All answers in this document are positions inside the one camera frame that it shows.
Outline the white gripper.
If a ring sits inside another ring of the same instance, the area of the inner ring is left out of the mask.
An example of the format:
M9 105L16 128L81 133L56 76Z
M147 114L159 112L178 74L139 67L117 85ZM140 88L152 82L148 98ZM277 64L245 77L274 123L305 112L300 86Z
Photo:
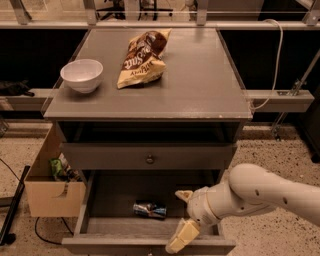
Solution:
M200 227L213 226L220 222L211 208L209 195L212 189L203 187L196 191L177 190L175 195L187 203L187 213L191 219L181 219L165 250L175 254L184 249L200 234Z

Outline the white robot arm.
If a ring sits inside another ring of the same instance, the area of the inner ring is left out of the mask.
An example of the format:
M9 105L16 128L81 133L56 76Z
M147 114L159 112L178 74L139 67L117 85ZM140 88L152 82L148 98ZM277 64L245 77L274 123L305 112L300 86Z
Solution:
M320 225L320 188L284 179L255 164L238 164L225 182L198 190L178 190L189 218L179 221L165 250L176 254L188 247L201 230L230 216L268 213L276 207Z

